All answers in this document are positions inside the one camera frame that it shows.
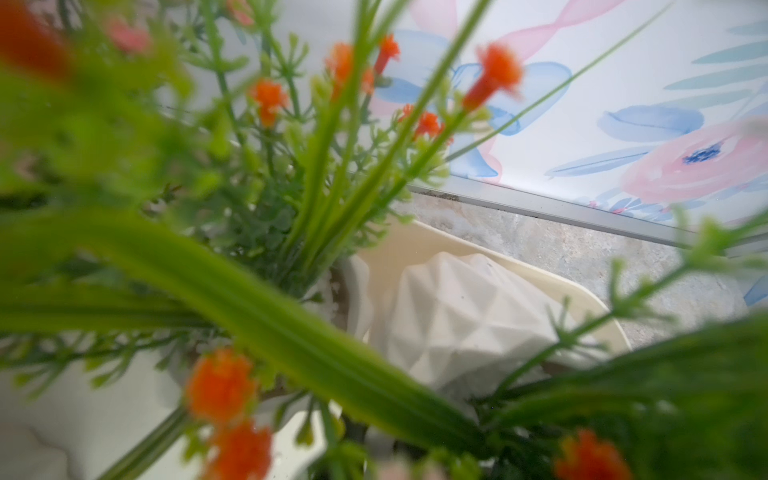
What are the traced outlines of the small potted gypsophila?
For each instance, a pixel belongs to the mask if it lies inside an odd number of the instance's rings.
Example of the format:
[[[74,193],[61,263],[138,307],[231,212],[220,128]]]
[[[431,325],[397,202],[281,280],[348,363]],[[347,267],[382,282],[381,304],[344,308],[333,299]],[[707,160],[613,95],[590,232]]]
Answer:
[[[36,336],[223,329],[233,346],[197,365],[183,404],[107,472],[135,479],[186,432],[206,479],[262,479],[273,432],[249,414],[256,367],[293,381],[323,419],[310,475],[360,479],[763,479],[767,475],[767,317],[711,324],[592,367],[536,382],[560,353],[593,357],[588,334],[653,317],[649,300],[690,273],[725,271],[722,253],[765,214],[709,223],[666,276],[613,295],[610,310],[535,350],[468,417],[298,302],[188,239],[133,216],[75,211],[1,220],[1,362],[112,361],[125,345],[42,352]]]

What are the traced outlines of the pink flowered potted gypsophila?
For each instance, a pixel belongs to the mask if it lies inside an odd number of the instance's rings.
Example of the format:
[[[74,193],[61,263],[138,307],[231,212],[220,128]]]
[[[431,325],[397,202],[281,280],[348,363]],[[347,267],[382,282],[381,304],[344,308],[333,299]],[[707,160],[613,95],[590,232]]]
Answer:
[[[136,208],[192,187],[182,47],[131,1],[1,5],[1,207]]]

